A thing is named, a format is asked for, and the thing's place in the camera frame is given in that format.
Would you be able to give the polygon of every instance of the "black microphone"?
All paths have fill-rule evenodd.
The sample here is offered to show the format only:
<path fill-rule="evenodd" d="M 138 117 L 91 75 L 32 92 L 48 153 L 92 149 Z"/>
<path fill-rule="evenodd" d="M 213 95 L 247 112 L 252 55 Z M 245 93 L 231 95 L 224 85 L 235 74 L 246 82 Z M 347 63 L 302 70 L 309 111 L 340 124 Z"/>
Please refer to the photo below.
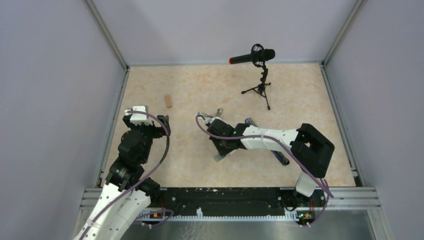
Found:
<path fill-rule="evenodd" d="M 230 57 L 228 59 L 229 64 L 242 64 L 252 62 L 255 66 L 257 62 L 265 62 L 273 59 L 276 56 L 276 52 L 273 49 L 253 50 L 250 54 Z"/>

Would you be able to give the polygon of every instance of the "metal plate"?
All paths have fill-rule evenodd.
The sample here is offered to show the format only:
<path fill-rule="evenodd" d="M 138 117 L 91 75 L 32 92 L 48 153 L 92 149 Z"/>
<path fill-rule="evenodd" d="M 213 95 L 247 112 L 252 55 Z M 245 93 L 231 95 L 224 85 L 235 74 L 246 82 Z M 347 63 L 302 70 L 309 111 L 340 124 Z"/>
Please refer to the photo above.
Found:
<path fill-rule="evenodd" d="M 375 240 L 367 211 L 327 211 L 311 228 L 294 222 L 168 222 L 132 225 L 122 240 Z"/>

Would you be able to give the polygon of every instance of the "white gear rack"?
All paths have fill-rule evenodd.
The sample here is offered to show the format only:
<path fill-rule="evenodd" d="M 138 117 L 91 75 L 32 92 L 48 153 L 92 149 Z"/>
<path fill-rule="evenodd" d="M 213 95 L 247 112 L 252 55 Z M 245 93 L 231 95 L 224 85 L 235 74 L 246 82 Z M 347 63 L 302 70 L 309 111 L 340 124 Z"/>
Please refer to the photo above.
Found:
<path fill-rule="evenodd" d="M 148 214 L 152 210 L 143 210 L 140 215 Z M 148 218 L 142 217 L 137 218 L 137 221 L 150 221 L 150 222 L 159 222 L 166 219 L 163 218 Z M 170 222 L 187 222 L 187 221 L 197 221 L 197 222 L 257 222 L 257 221 L 271 221 L 271 222 L 297 222 L 299 221 L 297 211 L 287 211 L 284 210 L 284 216 L 203 216 L 202 208 L 196 210 L 196 216 L 173 216 L 168 221 Z"/>

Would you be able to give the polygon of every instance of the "cable tie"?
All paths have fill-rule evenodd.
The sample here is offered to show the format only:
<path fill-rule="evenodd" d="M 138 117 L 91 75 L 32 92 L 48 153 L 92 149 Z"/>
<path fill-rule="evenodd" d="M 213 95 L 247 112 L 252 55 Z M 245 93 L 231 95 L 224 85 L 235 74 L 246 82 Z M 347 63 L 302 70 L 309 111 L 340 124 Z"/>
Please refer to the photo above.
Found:
<path fill-rule="evenodd" d="M 268 128 L 263 128 L 261 131 L 261 135 L 260 135 L 260 140 L 262 141 L 262 144 L 266 147 L 266 149 L 269 150 L 268 145 L 265 144 L 264 142 L 264 135 L 267 133 Z"/>
<path fill-rule="evenodd" d="M 87 219 L 87 224 L 89 227 L 92 227 L 92 228 L 96 228 L 96 229 L 100 228 L 100 224 L 98 224 L 97 222 L 94 222 L 92 219 Z"/>

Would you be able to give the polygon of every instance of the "microphone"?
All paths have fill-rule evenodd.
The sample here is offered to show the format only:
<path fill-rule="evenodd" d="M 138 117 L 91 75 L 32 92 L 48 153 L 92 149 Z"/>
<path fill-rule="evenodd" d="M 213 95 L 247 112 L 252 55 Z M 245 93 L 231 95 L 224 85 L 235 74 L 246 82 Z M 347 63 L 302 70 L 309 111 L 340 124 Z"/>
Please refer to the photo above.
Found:
<path fill-rule="evenodd" d="M 276 56 L 273 49 L 264 49 L 260 44 L 253 45 L 250 54 L 230 57 L 229 64 L 242 64 L 252 62 L 256 67 L 261 67 L 265 61 L 269 61 Z"/>

